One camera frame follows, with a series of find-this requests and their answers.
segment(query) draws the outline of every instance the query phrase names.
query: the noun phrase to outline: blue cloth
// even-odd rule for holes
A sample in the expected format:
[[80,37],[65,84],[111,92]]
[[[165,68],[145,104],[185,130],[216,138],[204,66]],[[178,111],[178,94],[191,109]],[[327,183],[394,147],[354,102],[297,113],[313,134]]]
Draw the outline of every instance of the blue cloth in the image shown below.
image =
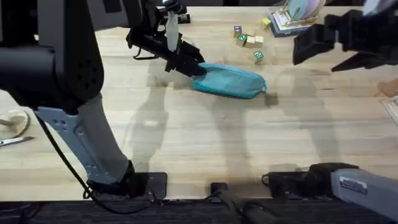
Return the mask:
[[207,73],[192,77],[194,90],[247,99],[267,91],[266,81],[256,73],[212,63],[200,63],[199,66]]

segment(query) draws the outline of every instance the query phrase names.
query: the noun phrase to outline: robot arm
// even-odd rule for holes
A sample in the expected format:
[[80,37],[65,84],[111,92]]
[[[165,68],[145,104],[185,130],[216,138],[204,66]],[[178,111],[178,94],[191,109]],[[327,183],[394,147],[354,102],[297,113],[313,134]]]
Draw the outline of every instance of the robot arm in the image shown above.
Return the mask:
[[96,193],[137,197],[153,182],[155,196],[165,197],[167,175],[135,173],[112,134],[101,102],[104,70],[95,37],[95,30],[128,26],[129,47],[166,59],[167,71],[204,74],[199,49],[180,38],[176,51],[167,48],[158,32],[162,19],[148,0],[0,0],[0,89],[59,133]]
[[398,221],[398,180],[371,174],[358,166],[314,164],[308,172],[271,172],[265,177],[273,198],[338,198]]
[[332,68],[332,72],[355,68],[371,69],[398,64],[398,1],[367,1],[365,11],[350,10],[343,16],[327,15],[325,24],[315,24],[294,40],[293,63],[300,64],[334,49],[356,55]]

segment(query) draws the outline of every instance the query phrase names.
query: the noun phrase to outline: wooden alphabet block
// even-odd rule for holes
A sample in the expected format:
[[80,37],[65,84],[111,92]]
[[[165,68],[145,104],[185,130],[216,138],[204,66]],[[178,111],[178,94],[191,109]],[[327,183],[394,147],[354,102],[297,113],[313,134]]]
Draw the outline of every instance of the wooden alphabet block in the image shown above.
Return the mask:
[[247,40],[246,40],[245,47],[249,47],[249,48],[256,47],[256,38],[248,36]]
[[246,44],[248,37],[246,35],[239,35],[238,39],[236,39],[236,45],[243,47]]
[[255,38],[256,38],[256,47],[262,47],[262,44],[264,43],[264,37],[255,36]]
[[234,26],[234,38],[239,37],[242,34],[242,27],[241,26]]
[[269,28],[270,25],[271,25],[271,20],[269,20],[267,17],[262,18],[261,29],[266,30]]
[[263,58],[264,58],[264,55],[262,54],[262,52],[260,50],[258,50],[254,53],[254,63],[255,64],[262,62]]

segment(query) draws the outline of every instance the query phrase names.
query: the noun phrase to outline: wooden table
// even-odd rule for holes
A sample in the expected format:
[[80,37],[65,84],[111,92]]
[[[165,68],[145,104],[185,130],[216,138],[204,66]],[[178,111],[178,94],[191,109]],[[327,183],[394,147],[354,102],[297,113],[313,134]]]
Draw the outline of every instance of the wooden table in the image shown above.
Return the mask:
[[[322,13],[343,14],[347,7]],[[228,182],[240,196],[266,197],[260,176],[347,162],[398,179],[398,128],[379,102],[377,84],[398,67],[331,73],[350,53],[336,50],[292,65],[293,38],[266,43],[263,65],[233,40],[233,26],[255,27],[268,8],[191,7],[193,23],[180,26],[207,62],[261,74],[269,94],[237,100],[192,91],[190,80],[164,72],[165,61],[136,61],[125,43],[127,29],[97,33],[106,72],[102,90],[108,121],[123,153],[138,171],[169,175],[168,198],[201,198],[212,182]],[[1,110],[17,107],[5,92]],[[0,148],[0,200],[81,200],[82,189],[34,119],[36,139]],[[85,177],[75,156],[57,140]]]

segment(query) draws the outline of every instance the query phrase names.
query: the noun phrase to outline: scissors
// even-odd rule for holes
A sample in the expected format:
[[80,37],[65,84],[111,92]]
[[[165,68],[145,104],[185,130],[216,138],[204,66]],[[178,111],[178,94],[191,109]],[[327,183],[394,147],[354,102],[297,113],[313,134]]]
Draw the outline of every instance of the scissors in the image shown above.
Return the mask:
[[34,139],[33,137],[19,137],[19,138],[13,138],[13,139],[5,139],[5,140],[0,140],[0,147],[2,146],[8,146],[11,144],[17,144],[21,142],[26,142]]

